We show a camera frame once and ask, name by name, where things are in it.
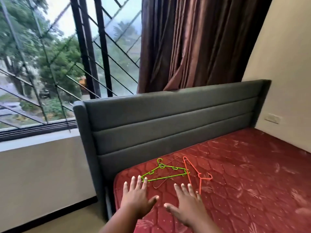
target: wall socket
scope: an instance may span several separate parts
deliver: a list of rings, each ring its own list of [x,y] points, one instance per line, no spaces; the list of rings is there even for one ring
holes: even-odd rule
[[[265,120],[269,121],[269,122],[273,122],[276,124],[280,124],[282,117],[276,116],[274,114],[267,114],[264,117]]]

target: window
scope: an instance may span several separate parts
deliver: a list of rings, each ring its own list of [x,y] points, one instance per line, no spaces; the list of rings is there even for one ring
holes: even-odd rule
[[[142,0],[1,0],[0,141],[76,127],[73,102],[136,93]]]

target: wall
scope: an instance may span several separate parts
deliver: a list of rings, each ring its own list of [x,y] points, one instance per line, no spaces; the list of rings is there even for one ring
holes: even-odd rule
[[[80,136],[0,152],[0,189],[0,232],[96,195]]]
[[[311,152],[311,0],[273,0],[243,81],[271,79],[256,128]],[[272,113],[280,124],[265,121]]]

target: cloudy sky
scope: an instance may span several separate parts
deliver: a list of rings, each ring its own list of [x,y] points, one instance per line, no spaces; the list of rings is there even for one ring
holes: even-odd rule
[[[60,12],[66,7],[70,0],[47,0],[49,5],[48,13],[45,15],[47,19],[54,22]],[[122,5],[126,0],[118,0],[119,3]],[[88,14],[97,22],[96,19],[96,12],[95,12],[95,5],[93,0],[86,0]],[[102,5],[105,10],[113,16],[117,10],[119,9],[118,5],[115,3],[114,0],[102,0]],[[115,17],[114,21],[109,24],[106,31],[108,34],[113,33],[113,26],[116,25],[118,22],[129,22],[131,21],[134,16],[141,10],[142,8],[142,0],[129,0],[125,7],[118,13]],[[105,25],[107,24],[107,20],[109,18],[105,17]],[[141,16],[134,21],[133,26],[140,32],[141,31]],[[98,27],[90,21],[91,32],[92,36],[96,36],[98,34]],[[61,31],[64,32],[64,37],[68,37],[72,35],[75,30],[75,23],[72,16],[72,9],[71,7],[67,9],[64,15],[58,21],[58,27]]]

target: curtain fold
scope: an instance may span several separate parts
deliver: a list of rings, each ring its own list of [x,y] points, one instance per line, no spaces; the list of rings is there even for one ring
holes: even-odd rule
[[[272,0],[143,0],[138,93],[242,80]]]

